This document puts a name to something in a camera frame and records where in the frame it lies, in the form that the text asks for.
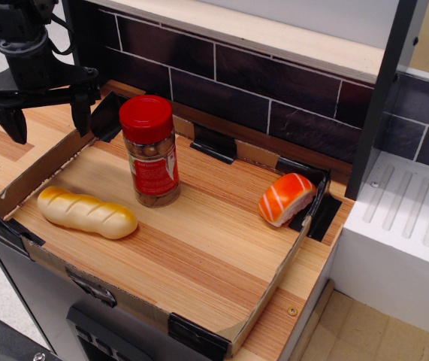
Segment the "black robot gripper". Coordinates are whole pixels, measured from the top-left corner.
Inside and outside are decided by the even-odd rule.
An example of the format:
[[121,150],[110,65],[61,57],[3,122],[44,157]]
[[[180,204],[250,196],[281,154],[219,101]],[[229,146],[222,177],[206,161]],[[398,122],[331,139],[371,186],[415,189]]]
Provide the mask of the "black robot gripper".
[[27,142],[26,118],[18,106],[71,103],[80,136],[90,131],[90,106],[99,99],[98,71],[61,62],[44,27],[0,32],[0,53],[8,68],[0,72],[0,126],[18,143]]

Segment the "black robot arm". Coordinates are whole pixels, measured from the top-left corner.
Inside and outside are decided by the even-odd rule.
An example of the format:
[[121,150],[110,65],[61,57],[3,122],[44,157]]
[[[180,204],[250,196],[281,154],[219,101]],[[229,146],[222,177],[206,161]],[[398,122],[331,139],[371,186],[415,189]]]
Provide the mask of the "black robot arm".
[[53,13],[55,6],[55,1],[0,1],[0,53],[8,63],[0,72],[0,126],[19,144],[27,142],[23,109],[69,104],[75,128],[86,135],[90,108],[101,97],[96,69],[59,60],[62,51],[46,26],[69,26]]

